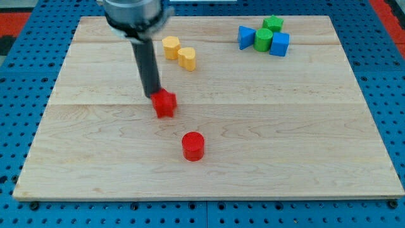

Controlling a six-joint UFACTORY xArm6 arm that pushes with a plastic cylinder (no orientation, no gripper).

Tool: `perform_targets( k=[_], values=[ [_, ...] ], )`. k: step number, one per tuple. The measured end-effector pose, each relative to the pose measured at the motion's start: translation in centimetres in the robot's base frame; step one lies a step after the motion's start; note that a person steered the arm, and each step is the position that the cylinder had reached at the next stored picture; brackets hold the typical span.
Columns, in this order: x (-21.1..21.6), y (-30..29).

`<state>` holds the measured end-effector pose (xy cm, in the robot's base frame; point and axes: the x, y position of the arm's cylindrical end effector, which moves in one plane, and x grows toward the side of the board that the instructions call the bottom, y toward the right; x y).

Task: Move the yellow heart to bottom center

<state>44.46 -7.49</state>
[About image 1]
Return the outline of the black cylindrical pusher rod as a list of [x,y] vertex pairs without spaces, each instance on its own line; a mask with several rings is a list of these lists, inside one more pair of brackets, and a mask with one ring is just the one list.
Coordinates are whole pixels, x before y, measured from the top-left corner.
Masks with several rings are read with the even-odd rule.
[[141,44],[131,43],[131,45],[144,94],[147,98],[150,98],[152,94],[161,89],[153,42],[149,39]]

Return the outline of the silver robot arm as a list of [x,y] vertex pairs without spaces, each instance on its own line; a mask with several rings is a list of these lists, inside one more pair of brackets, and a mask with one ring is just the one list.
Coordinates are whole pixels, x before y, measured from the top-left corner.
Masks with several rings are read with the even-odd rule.
[[103,0],[108,25],[118,36],[130,41],[144,94],[150,98],[161,89],[152,37],[175,14],[161,0]]

